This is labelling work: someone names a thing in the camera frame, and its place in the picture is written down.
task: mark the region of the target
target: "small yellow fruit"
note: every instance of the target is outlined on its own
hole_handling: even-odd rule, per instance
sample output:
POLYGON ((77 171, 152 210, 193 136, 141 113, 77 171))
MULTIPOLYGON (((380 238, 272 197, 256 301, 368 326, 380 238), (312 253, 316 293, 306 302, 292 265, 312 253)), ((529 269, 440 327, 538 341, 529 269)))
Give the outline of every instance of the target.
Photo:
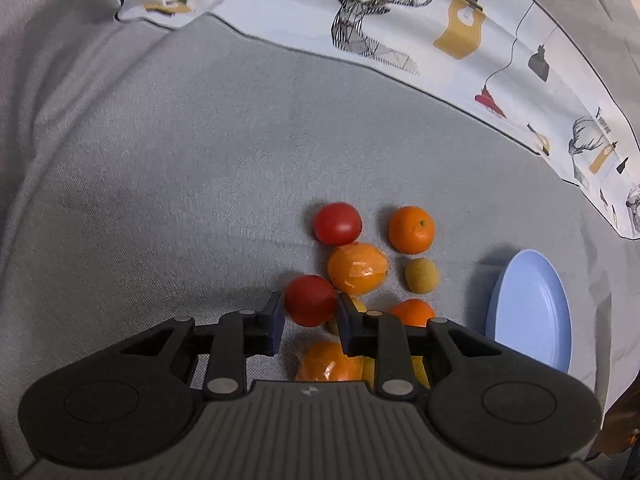
POLYGON ((427 294, 440 284, 438 267, 427 258, 416 258, 404 268, 404 278, 411 292, 427 294))
MULTIPOLYGON (((362 303, 362 300, 359 300, 355 296, 350 296, 350 298, 351 298, 351 301, 353 301, 353 304, 355 305, 355 307, 358 310, 358 312, 366 312, 367 311, 367 307, 364 305, 364 303, 362 303)), ((335 316, 331 321, 329 321, 328 326, 329 326, 329 332, 331 332, 333 335, 339 335, 338 334, 338 325, 335 322, 335 316)))
POLYGON ((371 357, 364 357, 362 362, 362 380, 369 383, 373 390, 373 377, 376 372, 376 360, 371 357))
MULTIPOLYGON (((371 357, 363 358, 362 364, 362 380, 367 381, 371 389, 373 389, 373 377, 376 373, 376 360, 371 357)), ((419 383, 422 383, 426 388, 430 388, 429 379, 427 378, 427 372, 422 364, 422 356, 411 356, 411 364, 414 366, 414 375, 419 383)))
POLYGON ((422 364, 422 356, 412 355, 411 362, 414 365, 415 378, 418 379, 419 383, 422 383, 425 387, 430 388, 429 378, 427 377, 427 370, 424 369, 424 365, 422 364))

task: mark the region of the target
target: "logo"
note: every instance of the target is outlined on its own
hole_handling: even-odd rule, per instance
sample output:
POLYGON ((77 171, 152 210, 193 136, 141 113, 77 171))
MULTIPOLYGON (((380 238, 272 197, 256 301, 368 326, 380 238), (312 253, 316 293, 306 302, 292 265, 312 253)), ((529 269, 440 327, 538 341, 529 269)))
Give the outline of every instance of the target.
POLYGON ((304 390, 300 391, 307 397, 311 397, 320 393, 320 390, 318 390, 315 386, 307 386, 304 390))

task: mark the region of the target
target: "blue plate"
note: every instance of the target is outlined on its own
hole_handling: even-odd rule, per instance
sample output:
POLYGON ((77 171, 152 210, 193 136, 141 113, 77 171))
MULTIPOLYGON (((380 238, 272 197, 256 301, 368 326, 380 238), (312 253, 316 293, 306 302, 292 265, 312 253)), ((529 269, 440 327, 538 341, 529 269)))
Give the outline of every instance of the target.
POLYGON ((569 370, 569 304, 558 273, 538 251, 520 251, 503 270, 491 296, 486 336, 557 370, 569 370))

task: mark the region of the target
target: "tangerine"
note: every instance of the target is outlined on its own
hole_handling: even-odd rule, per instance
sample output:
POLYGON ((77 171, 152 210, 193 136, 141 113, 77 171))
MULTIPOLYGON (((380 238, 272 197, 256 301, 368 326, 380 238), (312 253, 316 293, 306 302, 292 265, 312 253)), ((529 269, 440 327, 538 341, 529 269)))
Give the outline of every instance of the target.
POLYGON ((409 205, 398 209, 389 221, 389 241, 404 254, 423 253, 436 235, 436 225, 424 209, 409 205))
POLYGON ((398 316, 402 324, 427 326, 427 321, 436 316, 431 305, 423 300, 406 300, 393 307, 389 314, 398 316))

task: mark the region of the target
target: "red lamp print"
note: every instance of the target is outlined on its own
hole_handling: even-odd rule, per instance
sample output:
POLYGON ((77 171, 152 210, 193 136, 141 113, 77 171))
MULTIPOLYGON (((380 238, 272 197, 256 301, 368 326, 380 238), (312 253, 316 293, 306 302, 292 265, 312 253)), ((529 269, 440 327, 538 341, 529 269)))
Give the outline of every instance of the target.
POLYGON ((474 100, 476 102, 480 103, 485 108, 487 108, 489 111, 491 111, 492 113, 496 114, 498 117, 503 118, 503 119, 506 118, 506 115, 504 114, 502 109, 498 106, 498 104, 495 102, 494 97, 491 95, 491 92, 489 92, 489 89, 486 86, 489 83, 489 79, 491 79, 498 72, 501 72, 505 68, 508 68, 511 65, 511 63, 513 62, 513 48, 516 45, 516 41, 518 41, 518 30, 520 28, 520 25, 524 21, 524 18, 526 17, 526 15, 531 10, 531 7, 533 7, 533 2, 530 4, 529 9, 527 9, 527 12, 524 13, 524 16, 520 19, 520 22, 518 23, 518 26, 516 27, 515 38, 513 40, 513 43, 511 43, 511 57, 509 59, 509 62, 507 63, 507 65, 503 66, 502 68, 499 68, 498 70, 496 70, 495 72, 490 74, 489 77, 485 80, 484 86, 482 87, 482 90, 480 91, 480 93, 477 94, 476 97, 474 97, 474 100))

